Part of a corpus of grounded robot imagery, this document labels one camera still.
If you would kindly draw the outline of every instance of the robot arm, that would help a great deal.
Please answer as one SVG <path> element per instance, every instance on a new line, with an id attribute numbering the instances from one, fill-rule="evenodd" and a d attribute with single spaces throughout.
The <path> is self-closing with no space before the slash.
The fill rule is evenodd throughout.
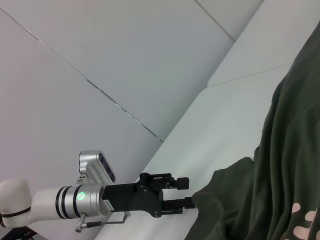
<path id="1" fill-rule="evenodd" d="M 81 152 L 81 176 L 76 185 L 44 189 L 38 191 L 33 199 L 25 180 L 0 182 L 0 214 L 4 225 L 18 228 L 43 220 L 80 218 L 76 231 L 81 232 L 82 228 L 124 223 L 129 216 L 128 211 L 145 211 L 159 218 L 162 215 L 182 214 L 183 208 L 195 208 L 191 197 L 164 201 L 163 189 L 189 188 L 187 177 L 175 180 L 170 173 L 141 173 L 136 183 L 112 185 L 115 177 L 105 158 L 102 161 L 101 157 L 103 155 L 100 151 Z M 125 212 L 123 221 L 84 224 L 85 217 L 107 216 L 113 212 Z"/>

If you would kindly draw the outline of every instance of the green cloth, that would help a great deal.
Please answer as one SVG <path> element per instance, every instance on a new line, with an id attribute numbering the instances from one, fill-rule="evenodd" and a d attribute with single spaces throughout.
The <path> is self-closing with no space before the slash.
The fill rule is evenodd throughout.
<path id="1" fill-rule="evenodd" d="M 193 195 L 186 240 L 320 240 L 319 175 L 320 24 L 273 94 L 255 161 L 215 171 Z"/>

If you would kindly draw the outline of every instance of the black ring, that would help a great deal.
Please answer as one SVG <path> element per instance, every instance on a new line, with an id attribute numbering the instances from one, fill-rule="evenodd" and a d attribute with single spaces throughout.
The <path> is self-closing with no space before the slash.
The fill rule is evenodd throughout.
<path id="1" fill-rule="evenodd" d="M 62 194 L 62 203 L 61 203 L 62 212 L 63 212 L 64 216 L 65 216 L 67 219 L 72 219 L 71 217 L 68 216 L 67 211 L 66 211 L 66 206 L 65 206 L 66 194 L 67 194 L 69 188 L 71 188 L 71 187 L 72 187 L 72 186 L 67 186 L 67 187 L 65 188 L 65 190 L 63 191 L 63 194 Z"/>
<path id="2" fill-rule="evenodd" d="M 10 214 L 1 214 L 0 213 L 0 216 L 2 218 L 12 218 L 12 217 L 15 217 L 15 216 L 19 216 L 21 214 L 25 214 L 25 213 L 29 212 L 30 210 L 31 210 L 31 207 L 28 207 L 25 210 L 18 211 L 18 212 L 15 212 L 15 213 L 10 213 Z"/>
<path id="3" fill-rule="evenodd" d="M 58 191 L 58 193 L 56 194 L 56 197 L 55 197 L 55 210 L 61 219 L 65 219 L 65 218 L 61 215 L 60 210 L 59 210 L 59 196 L 60 196 L 62 189 L 64 189 L 64 188 L 65 188 L 65 186 L 60 188 L 60 190 Z"/>
<path id="4" fill-rule="evenodd" d="M 77 194 L 78 194 L 78 191 L 79 191 L 79 189 L 81 188 L 81 186 L 83 186 L 83 185 L 77 186 L 76 189 L 75 189 L 75 191 L 74 191 L 74 194 L 73 194 L 73 210 L 74 210 L 75 215 L 76 215 L 78 218 L 80 218 L 81 215 L 79 214 L 79 211 L 78 211 L 78 208 L 77 208 L 77 202 L 76 202 L 76 201 L 77 201 Z"/>

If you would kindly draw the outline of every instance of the green led light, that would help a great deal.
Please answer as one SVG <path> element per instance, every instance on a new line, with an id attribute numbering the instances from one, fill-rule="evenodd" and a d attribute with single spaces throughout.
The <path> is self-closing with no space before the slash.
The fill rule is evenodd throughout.
<path id="1" fill-rule="evenodd" d="M 85 193 L 83 191 L 79 192 L 77 198 L 78 198 L 78 200 L 84 199 L 85 198 Z"/>

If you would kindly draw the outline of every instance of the dark green fabric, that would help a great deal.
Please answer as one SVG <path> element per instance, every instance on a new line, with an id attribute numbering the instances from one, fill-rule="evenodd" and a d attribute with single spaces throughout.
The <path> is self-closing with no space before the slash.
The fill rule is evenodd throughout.
<path id="1" fill-rule="evenodd" d="M 320 240 L 319 175 L 320 24 L 273 94 L 254 162 L 215 171 L 193 195 L 186 240 Z"/>

